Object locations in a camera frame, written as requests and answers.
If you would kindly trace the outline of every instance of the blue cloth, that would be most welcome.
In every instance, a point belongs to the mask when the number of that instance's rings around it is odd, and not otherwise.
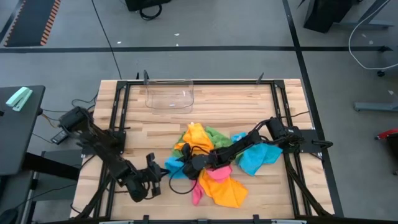
[[[232,142],[237,142],[245,137],[246,133],[232,136]],[[278,160],[282,150],[277,146],[265,143],[256,144],[246,149],[237,159],[237,165],[247,174],[254,176],[263,164],[273,164]]]
[[[170,171],[169,177],[171,177],[176,171],[178,171],[176,174],[174,174],[174,179],[187,179],[188,177],[182,172],[182,169],[180,169],[184,165],[184,163],[181,161],[177,161],[177,159],[177,157],[170,156],[166,160],[166,162],[164,162],[166,169]]]

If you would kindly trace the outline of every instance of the green cloth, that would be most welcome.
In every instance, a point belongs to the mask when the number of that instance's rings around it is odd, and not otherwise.
[[[227,138],[226,136],[222,135],[215,129],[207,126],[205,128],[206,134],[209,137],[211,143],[214,145],[214,149],[220,148],[220,147],[228,147],[232,145],[232,140]]]
[[[207,134],[208,138],[210,139],[211,143],[214,145],[214,149],[218,149],[221,147],[228,147],[228,146],[232,145],[232,140],[230,140],[228,137],[222,135],[215,129],[207,126],[205,128],[205,131],[206,131],[206,134]],[[182,139],[184,137],[184,135],[185,135],[185,131],[182,133],[182,135],[180,136],[180,139],[177,141],[177,143],[185,142]],[[174,147],[173,147],[172,156],[177,157],[177,158],[182,157],[181,150],[174,149]]]

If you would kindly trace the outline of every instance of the floor mat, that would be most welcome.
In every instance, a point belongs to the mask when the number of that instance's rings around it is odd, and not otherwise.
[[[6,47],[45,45],[49,39],[60,0],[24,0],[4,41]]]

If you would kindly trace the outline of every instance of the wooden tabletop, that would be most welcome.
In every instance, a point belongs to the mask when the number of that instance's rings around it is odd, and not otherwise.
[[[95,124],[102,129],[109,128],[112,105],[116,89],[115,80],[101,82],[96,102]],[[299,79],[285,80],[287,98],[291,114],[308,111],[307,103]],[[269,85],[195,85],[195,103],[188,114],[152,114],[145,104],[144,86],[132,86],[129,94],[125,127],[127,129],[126,149],[123,154],[138,169],[146,167],[145,156],[155,153],[155,161],[164,167],[165,160],[171,155],[171,148],[180,135],[187,130],[187,124],[201,123],[211,126],[225,136],[232,136],[243,131],[248,132],[263,119],[275,116],[271,88]],[[122,107],[123,93],[119,102]],[[282,97],[278,92],[279,102]],[[118,110],[116,124],[119,124],[121,110]],[[300,129],[312,128],[310,115],[303,114],[293,118],[294,125]],[[264,127],[261,134],[269,136]],[[303,172],[308,189],[323,205],[333,213],[330,194],[321,160],[301,154]],[[80,172],[73,207],[82,210],[98,187],[102,161],[95,157]],[[248,196],[241,208],[227,208],[215,205],[206,195],[199,205],[192,205],[192,195],[178,195],[169,189],[169,178],[164,177],[160,187],[162,194],[152,200],[134,202],[129,194],[115,194],[113,201],[113,220],[142,220],[149,215],[153,220],[180,219],[251,219],[253,214],[260,218],[293,218],[287,174],[284,158],[279,157],[273,165],[263,165],[255,177],[245,174],[233,165],[232,178],[248,189]],[[190,189],[189,180],[173,180],[173,187],[178,191]],[[116,186],[116,190],[125,190]],[[300,213],[304,208],[299,188],[296,186],[300,204]],[[104,215],[108,193],[104,193],[101,214]]]

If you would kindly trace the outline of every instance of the red object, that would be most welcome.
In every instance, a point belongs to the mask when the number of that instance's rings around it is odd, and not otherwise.
[[[386,139],[387,136],[395,133],[398,133],[398,129],[391,129],[388,131],[384,131],[383,133],[378,134],[376,137],[378,137],[379,139]]]

